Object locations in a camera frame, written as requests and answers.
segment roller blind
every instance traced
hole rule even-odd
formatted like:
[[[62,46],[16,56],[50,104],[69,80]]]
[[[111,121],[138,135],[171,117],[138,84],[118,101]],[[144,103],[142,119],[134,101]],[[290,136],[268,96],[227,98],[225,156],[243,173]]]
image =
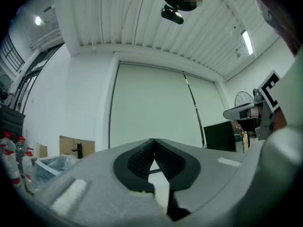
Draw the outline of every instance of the roller blind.
[[[196,101],[202,127],[226,121],[223,117],[224,106],[214,83],[188,75],[186,78]]]
[[[202,147],[191,94],[181,73],[121,64],[112,102],[110,147],[148,138]]]

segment brown cardboard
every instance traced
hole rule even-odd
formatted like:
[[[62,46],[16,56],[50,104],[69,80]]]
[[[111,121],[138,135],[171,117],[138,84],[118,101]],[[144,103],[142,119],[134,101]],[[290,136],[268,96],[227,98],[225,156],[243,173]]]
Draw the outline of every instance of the brown cardboard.
[[[47,157],[47,147],[46,146],[43,146],[43,145],[40,145],[40,151],[39,151],[39,157],[42,158],[42,157]]]
[[[77,144],[82,143],[82,153],[83,157],[95,153],[95,142],[90,140],[79,140],[74,138],[69,138],[66,136],[59,137],[59,152],[60,155],[70,154],[78,156],[77,152],[73,152],[72,149],[77,148]]]

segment ceiling fixture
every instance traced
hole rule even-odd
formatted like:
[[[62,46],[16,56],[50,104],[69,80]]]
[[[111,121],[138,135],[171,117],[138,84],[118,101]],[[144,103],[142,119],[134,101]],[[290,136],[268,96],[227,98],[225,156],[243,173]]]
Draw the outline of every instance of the ceiling fixture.
[[[41,25],[41,22],[42,22],[41,18],[39,16],[37,16],[35,18],[35,23],[39,26],[39,25]]]
[[[243,36],[243,39],[245,41],[246,47],[248,49],[248,53],[251,55],[254,53],[253,49],[252,49],[252,45],[251,45],[251,41],[250,41],[250,36],[248,35],[247,31],[244,30],[241,35]]]

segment metal railing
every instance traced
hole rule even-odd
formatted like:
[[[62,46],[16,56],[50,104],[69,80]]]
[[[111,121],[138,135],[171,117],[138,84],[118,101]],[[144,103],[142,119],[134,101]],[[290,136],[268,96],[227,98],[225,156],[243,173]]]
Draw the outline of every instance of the metal railing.
[[[6,33],[1,42],[1,51],[5,59],[11,64],[12,68],[16,71],[24,64],[24,60],[21,58],[17,50],[15,49],[9,34]]]

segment plastic bottle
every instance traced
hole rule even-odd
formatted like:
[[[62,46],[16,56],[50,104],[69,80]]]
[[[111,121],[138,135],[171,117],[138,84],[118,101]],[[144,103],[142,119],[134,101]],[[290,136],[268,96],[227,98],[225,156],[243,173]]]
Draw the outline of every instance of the plastic bottle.
[[[3,159],[4,168],[6,170],[6,174],[11,180],[11,183],[15,187],[22,186],[21,176],[18,169],[15,153],[13,151],[10,151],[9,149],[4,149],[4,154],[2,159]]]
[[[22,136],[17,137],[18,142],[16,143],[16,159],[18,168],[21,176],[23,176],[22,157],[24,156],[24,142],[25,138]]]
[[[0,141],[0,145],[6,145],[9,151],[13,151],[15,153],[16,145],[10,140],[10,138],[11,133],[8,131],[4,131],[4,138]]]
[[[34,153],[33,149],[27,148],[27,151],[24,152],[24,157],[22,158],[22,165],[23,165],[25,185],[27,189],[32,193],[37,193],[39,191],[39,187],[33,169],[33,163],[32,163],[33,153]]]

